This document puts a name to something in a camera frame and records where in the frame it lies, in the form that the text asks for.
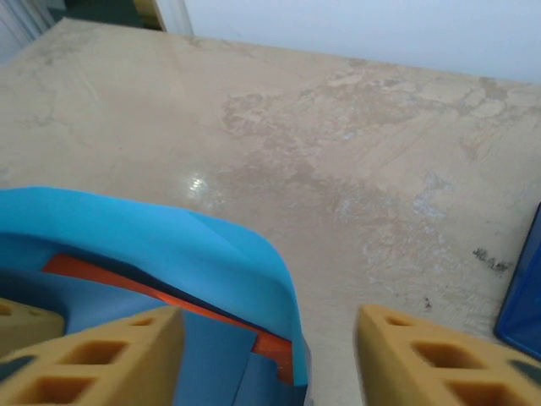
square hole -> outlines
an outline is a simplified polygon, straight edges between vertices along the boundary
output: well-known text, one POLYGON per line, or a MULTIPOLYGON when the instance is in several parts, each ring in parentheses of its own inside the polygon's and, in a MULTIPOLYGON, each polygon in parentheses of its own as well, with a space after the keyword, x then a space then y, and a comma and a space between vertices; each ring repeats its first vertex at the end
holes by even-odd
POLYGON ((385 321, 387 321, 388 324, 392 324, 392 326, 411 326, 412 323, 408 323, 407 321, 401 320, 397 317, 393 317, 392 315, 385 318, 385 321))
POLYGON ((149 326, 154 322, 153 317, 148 317, 146 319, 138 320, 130 324, 130 326, 149 326))
POLYGON ((7 304, 0 303, 0 315, 11 315, 11 307, 7 304))
POLYGON ((74 403, 94 378, 42 377, 19 393, 11 404, 74 403))
POLYGON ((413 344, 413 349, 436 368, 484 368, 468 351, 453 344, 417 342, 413 344))
POLYGON ((120 341, 90 341, 79 345, 59 364, 105 365, 112 364, 128 344, 120 341))
POLYGON ((465 406, 528 406, 519 395, 503 383, 447 382, 465 406))

white wall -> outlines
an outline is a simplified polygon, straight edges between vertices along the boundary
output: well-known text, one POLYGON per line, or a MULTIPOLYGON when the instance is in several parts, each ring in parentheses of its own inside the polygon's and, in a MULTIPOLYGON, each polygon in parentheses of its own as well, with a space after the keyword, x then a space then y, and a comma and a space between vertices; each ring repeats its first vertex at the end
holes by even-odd
POLYGON ((541 0, 185 0, 194 33, 541 82, 541 0))

blue fabric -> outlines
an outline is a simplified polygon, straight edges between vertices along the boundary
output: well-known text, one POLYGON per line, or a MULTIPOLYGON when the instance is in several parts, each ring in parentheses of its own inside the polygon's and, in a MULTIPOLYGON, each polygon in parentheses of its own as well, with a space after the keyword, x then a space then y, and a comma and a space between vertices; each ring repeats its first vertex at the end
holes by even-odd
POLYGON ((278 364, 273 359, 251 354, 233 406, 275 406, 278 364))
POLYGON ((231 406, 257 334, 187 311, 184 328, 173 406, 231 406))
POLYGON ((252 353, 233 406, 303 406, 306 389, 279 381, 276 362, 252 353))
POLYGON ((541 205, 522 248, 495 334, 541 360, 541 205))
POLYGON ((65 334, 164 305, 129 290, 49 273, 0 268, 0 281, 1 298, 58 313, 65 334))
POLYGON ((292 279, 258 234, 184 209, 50 188, 0 191, 0 266, 39 271, 55 254, 94 253, 292 341, 307 384, 292 279))

orange fabric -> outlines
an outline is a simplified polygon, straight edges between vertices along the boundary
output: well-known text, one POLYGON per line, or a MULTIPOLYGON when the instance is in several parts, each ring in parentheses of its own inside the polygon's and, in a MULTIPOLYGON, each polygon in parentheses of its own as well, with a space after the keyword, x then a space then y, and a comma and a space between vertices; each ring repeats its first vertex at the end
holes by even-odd
POLYGON ((91 265, 87 262, 67 255, 55 255, 42 270, 47 273, 64 275, 65 277, 77 277, 79 279, 104 283, 117 288, 124 288, 140 294, 145 294, 147 296, 151 296, 152 298, 162 300, 169 305, 179 306, 198 315, 210 317, 211 319, 223 321, 228 324, 233 324, 235 326, 240 326, 242 328, 257 332, 258 334, 255 340, 253 352, 276 361, 278 364, 278 378, 287 384, 293 384, 292 345, 291 342, 283 338, 277 337, 254 327, 247 326, 240 321, 235 321, 229 317, 225 317, 224 315, 218 315, 211 310, 207 310, 185 300, 175 298, 169 294, 164 294, 163 292, 149 286, 145 286, 142 283, 132 281, 131 279, 118 275, 114 272, 91 265))

beige marble floor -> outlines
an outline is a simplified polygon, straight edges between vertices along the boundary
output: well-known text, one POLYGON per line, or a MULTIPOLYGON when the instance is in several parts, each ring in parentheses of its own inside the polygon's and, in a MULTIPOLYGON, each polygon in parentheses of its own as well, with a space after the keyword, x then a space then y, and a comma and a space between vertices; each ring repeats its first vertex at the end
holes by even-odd
POLYGON ((490 337, 541 201, 538 85, 71 20, 0 83, 0 186, 188 207, 281 251, 318 406, 361 404, 360 304, 490 337))

